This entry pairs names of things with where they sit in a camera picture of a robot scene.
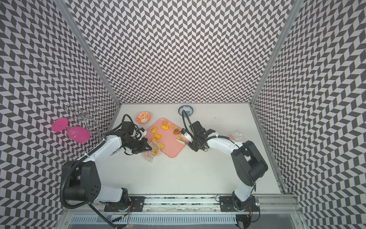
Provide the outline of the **clear resealable bag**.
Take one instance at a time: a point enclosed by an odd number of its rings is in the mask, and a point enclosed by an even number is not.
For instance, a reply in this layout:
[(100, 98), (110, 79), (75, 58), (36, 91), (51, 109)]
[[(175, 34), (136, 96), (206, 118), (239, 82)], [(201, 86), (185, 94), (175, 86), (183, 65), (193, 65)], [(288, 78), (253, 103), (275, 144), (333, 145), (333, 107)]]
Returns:
[(144, 153), (144, 159), (147, 162), (152, 163), (154, 158), (157, 156), (157, 154), (160, 151), (159, 143), (155, 140), (153, 140), (151, 143), (149, 143), (149, 146), (152, 148), (150, 151), (147, 151)]
[(229, 131), (228, 132), (228, 137), (232, 141), (236, 141), (236, 142), (244, 142), (244, 140), (245, 140), (243, 134), (240, 132), (239, 129), (236, 129), (236, 130), (233, 130), (233, 131)]

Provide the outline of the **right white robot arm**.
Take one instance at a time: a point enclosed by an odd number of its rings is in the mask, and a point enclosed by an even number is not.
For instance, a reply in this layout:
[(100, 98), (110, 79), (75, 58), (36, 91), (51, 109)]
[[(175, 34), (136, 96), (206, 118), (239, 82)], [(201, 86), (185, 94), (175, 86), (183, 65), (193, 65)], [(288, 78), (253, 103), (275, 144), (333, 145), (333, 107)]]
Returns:
[(237, 188), (232, 193), (234, 209), (244, 211), (249, 208), (257, 181), (268, 171), (268, 165), (255, 144), (252, 141), (236, 142), (216, 132), (198, 136), (186, 133), (183, 136), (188, 140), (188, 146), (195, 152), (213, 148), (231, 157), (239, 178)]

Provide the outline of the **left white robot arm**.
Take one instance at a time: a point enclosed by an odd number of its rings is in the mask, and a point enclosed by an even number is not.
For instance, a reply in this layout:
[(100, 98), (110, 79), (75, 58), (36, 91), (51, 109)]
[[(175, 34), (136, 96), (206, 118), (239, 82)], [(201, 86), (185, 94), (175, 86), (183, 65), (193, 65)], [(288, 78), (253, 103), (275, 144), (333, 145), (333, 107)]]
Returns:
[(116, 211), (125, 211), (131, 205), (126, 188), (103, 185), (99, 169), (113, 154), (124, 150), (126, 155), (152, 150), (147, 138), (136, 139), (127, 134), (108, 135), (99, 145), (80, 159), (68, 161), (62, 166), (60, 201), (67, 209), (76, 209), (94, 202), (110, 204)]

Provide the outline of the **pink plastic tray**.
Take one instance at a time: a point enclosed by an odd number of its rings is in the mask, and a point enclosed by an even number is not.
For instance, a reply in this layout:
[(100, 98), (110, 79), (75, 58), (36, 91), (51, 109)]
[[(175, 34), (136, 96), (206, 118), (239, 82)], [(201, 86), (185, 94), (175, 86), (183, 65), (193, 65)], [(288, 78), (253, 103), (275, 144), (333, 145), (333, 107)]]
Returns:
[[(174, 129), (169, 129), (169, 130), (163, 130), (161, 128), (161, 125), (163, 121), (167, 121), (167, 125), (174, 125), (175, 128)], [(152, 133), (151, 129), (156, 127), (157, 131), (156, 133)], [(147, 129), (147, 135), (145, 136), (148, 139), (148, 142), (150, 143), (151, 140), (154, 138), (155, 134), (160, 134), (161, 135), (161, 139), (156, 139), (158, 143), (162, 143), (165, 145), (164, 149), (161, 149), (160, 151), (165, 153), (168, 157), (170, 158), (175, 158), (177, 157), (177, 155), (182, 151), (182, 149), (185, 147), (185, 144), (181, 144), (179, 142), (177, 142), (175, 139), (180, 136), (180, 135), (174, 135), (173, 131), (175, 129), (180, 129), (182, 130), (182, 128), (180, 126), (178, 126), (177, 124), (169, 121), (166, 118), (160, 118), (158, 119), (155, 123), (153, 123), (148, 129)]]

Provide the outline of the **blue patterned small bowl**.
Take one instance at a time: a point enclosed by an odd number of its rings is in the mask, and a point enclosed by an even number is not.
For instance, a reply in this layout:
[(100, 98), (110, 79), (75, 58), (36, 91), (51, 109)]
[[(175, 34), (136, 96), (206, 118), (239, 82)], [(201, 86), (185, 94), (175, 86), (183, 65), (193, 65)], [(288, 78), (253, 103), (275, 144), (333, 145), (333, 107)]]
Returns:
[(194, 109), (190, 105), (182, 105), (178, 108), (178, 114), (181, 117), (190, 117), (194, 113)]

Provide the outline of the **orange patterned small bowl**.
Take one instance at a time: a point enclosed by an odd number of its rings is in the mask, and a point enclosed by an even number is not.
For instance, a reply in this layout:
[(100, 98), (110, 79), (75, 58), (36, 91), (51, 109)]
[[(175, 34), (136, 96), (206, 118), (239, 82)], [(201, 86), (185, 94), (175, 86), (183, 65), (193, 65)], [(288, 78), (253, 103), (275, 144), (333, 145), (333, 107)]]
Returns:
[(140, 112), (136, 117), (135, 121), (138, 124), (145, 125), (151, 120), (151, 114), (149, 112)]

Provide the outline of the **pink round disc lower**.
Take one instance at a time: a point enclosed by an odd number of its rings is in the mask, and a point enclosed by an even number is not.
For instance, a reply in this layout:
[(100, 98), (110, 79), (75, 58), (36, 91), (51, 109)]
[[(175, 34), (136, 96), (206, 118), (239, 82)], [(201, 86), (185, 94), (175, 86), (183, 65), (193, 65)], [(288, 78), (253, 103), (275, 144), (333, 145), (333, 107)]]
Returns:
[(90, 139), (91, 135), (89, 131), (83, 127), (72, 127), (67, 132), (67, 137), (77, 143), (83, 144)]

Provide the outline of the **pink round disc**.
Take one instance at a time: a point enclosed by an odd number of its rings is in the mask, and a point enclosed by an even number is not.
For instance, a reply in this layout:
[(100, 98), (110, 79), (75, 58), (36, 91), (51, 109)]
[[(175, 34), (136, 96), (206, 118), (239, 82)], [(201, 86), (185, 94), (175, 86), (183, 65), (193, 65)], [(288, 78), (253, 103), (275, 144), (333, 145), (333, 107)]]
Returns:
[(61, 132), (68, 127), (68, 123), (69, 121), (67, 118), (59, 118), (53, 122), (53, 124), (51, 125), (51, 130), (53, 132)]
[(83, 127), (72, 127), (67, 132), (67, 137), (77, 143), (83, 144), (90, 139), (91, 135), (89, 131)]

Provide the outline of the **pink round disc upper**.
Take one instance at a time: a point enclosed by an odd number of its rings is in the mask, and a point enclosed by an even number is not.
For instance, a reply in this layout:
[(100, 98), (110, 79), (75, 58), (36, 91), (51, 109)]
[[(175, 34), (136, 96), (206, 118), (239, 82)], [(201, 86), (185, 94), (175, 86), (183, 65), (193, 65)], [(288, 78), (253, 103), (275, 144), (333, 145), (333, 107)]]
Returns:
[(68, 127), (68, 123), (69, 121), (67, 118), (59, 118), (53, 122), (53, 124), (51, 125), (51, 130), (53, 132), (61, 132)]

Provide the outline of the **metal base rail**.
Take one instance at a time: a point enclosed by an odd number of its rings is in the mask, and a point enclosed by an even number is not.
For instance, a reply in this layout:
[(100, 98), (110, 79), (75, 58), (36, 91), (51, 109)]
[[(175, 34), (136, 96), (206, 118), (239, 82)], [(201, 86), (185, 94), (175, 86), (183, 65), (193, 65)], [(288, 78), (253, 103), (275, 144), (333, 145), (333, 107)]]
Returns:
[(132, 206), (117, 210), (110, 204), (70, 210), (71, 225), (103, 224), (103, 215), (115, 225), (195, 225), (241, 224), (258, 222), (266, 214), (295, 215), (301, 212), (292, 195), (255, 194), (244, 210), (234, 207), (232, 197), (211, 195), (145, 195), (132, 196)]

